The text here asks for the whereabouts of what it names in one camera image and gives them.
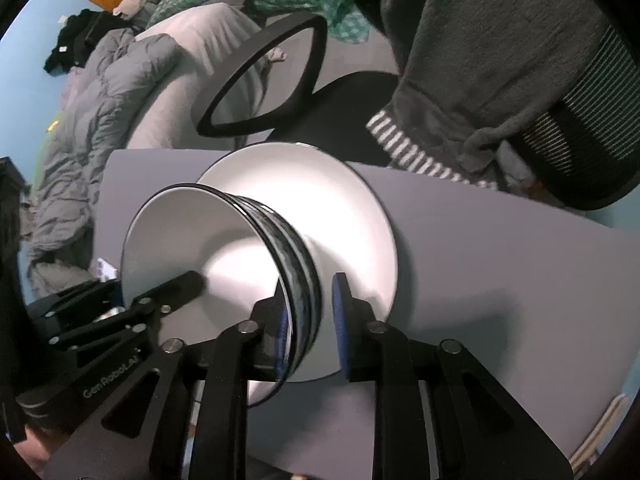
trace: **gray towel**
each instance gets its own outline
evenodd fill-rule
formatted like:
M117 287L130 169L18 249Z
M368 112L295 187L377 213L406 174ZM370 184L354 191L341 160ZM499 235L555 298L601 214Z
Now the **gray towel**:
M496 187L499 143L558 101L597 51L591 0L382 0L400 70L368 127L395 165Z

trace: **chair armrest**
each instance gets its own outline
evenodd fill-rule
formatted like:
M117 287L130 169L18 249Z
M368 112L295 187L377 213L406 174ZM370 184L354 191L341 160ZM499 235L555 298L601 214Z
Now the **chair armrest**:
M296 89L278 108L237 123L212 124L211 115L222 98L262 56L301 30L314 31L309 59ZM310 12L286 16L249 38L217 66L211 81L191 107L191 119L204 137L237 137L277 128L302 112L314 91L326 51L327 23Z

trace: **bowl rim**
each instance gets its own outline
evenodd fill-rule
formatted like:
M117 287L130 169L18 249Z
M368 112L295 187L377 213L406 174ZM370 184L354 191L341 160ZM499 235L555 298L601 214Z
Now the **bowl rim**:
M316 314L318 314L318 318L315 319L315 321L314 321L313 315L314 315L314 311L317 310L317 309L313 308L313 305L312 305L312 312L311 312L312 320L310 322L310 325L312 327L312 333L309 335L308 348L307 348L307 351L309 351L311 349L311 347L315 344L316 338L318 337L318 333L320 332L320 325L322 323L322 306L324 305L324 303L323 303L324 294L322 292L322 285L320 283L320 278L319 278L319 274L318 274L318 267L316 266L316 261L314 260L313 256L311 255L311 252L309 251L308 245L304 241L302 235L300 235L295 230L295 228L291 224L289 224L289 222L287 222L286 218L284 218L278 212L274 211L271 207L269 207L267 205L264 205L259 200L256 200L256 199L253 199L253 198L249 198L249 197L245 197L245 196L241 196L241 195L234 195L234 196L237 197L237 198L241 198L242 200L245 200L246 202L248 202L251 205L260 206L262 209L265 209L270 214L274 215L277 219L279 219L279 221L283 222L284 223L284 228L282 226L280 226L280 225L277 225L277 224L276 224L276 228L279 229L279 230L282 230L284 232L285 237L297 237L298 238L298 241L294 240L295 245L292 244L292 246L294 248L294 252L299 251L301 253L301 254L297 254L296 256L298 256L298 259L300 260L301 265L303 267L306 264L305 260L308 259L308 263L310 264L310 269L308 269L309 274L310 274L309 278L314 281L313 287L316 288L316 292L318 294L318 300L319 300L319 305L318 305L318 309L319 310L316 313Z
M129 227L127 228L127 234L122 244L122 254L120 256L120 284L122 286L122 283L123 283L122 280L124 277L124 269L125 269L124 263L125 263L126 247L129 242L130 234L140 214L145 209L145 207L149 205L149 203L151 203L153 200L158 199L162 194L165 194L174 190L178 190L178 189L191 189L191 190L198 190L198 191L204 192L210 196L220 199L222 202L226 203L228 206L231 206L233 209L235 209L236 212L245 220L245 222L249 225L249 227L254 231L257 237L260 238L260 241L265 245L265 247L267 247L267 250L269 251L272 257L273 262L276 265L276 268L278 269L278 275L279 275L278 280L280 281L280 284L282 285L282 289L284 291L285 304L287 308L287 317L289 317L289 322L292 327L292 330L290 331L291 335L290 335L290 341L289 341L289 354L287 355L287 359L286 359L287 363L286 363L285 371L282 377L278 378L278 380L275 383L273 383L273 388L262 399L256 402L253 402L251 404L248 403L247 405L248 408L254 408L255 406L259 406L260 404L271 399L271 397L273 397L281 389L282 385L292 375L292 367L293 367L293 363L295 361L296 355L293 354L292 356L291 350L293 349L293 351L295 352L297 349L296 345L298 342L298 336L296 334L296 330L293 329L293 327L297 326L297 323L296 323L297 317L296 317L295 310L291 307L293 293L290 289L290 284L286 279L284 279L284 276L286 276L286 273L284 272L284 266L282 264L282 261L280 260L280 257L278 256L277 250L274 248L273 244L268 239L267 235L264 233L264 230L261 227L261 225L258 224L258 222L255 221L255 219L253 219L246 211L244 211L240 205L238 205L238 203L234 199L235 197L234 195L224 193L223 191L220 191L210 186L206 186L204 184L199 184L197 182L172 184L170 186L163 187L161 190L158 190L157 192L155 192L151 197L145 200L145 202L140 206L140 208L138 208L138 210L136 211L133 217L133 220L131 221L131 223L129 224Z

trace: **blue gripper pad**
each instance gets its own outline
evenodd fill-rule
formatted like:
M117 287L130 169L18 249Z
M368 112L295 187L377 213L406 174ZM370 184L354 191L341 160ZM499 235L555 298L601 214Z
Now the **blue gripper pad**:
M369 303L351 295L343 272L334 276L332 304L342 372L351 382L374 380L378 350L366 330L367 323L376 317Z

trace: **gray table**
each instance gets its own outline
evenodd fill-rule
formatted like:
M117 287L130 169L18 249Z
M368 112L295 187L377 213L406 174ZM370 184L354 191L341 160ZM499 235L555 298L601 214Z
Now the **gray table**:
M128 150L107 164L95 256L119 265L138 208L194 182L220 152ZM490 190L354 164L399 250L390 322L462 341L569 455L640 347L640 237ZM248 452L326 479L370 479L374 391L338 375L287 384L250 410Z

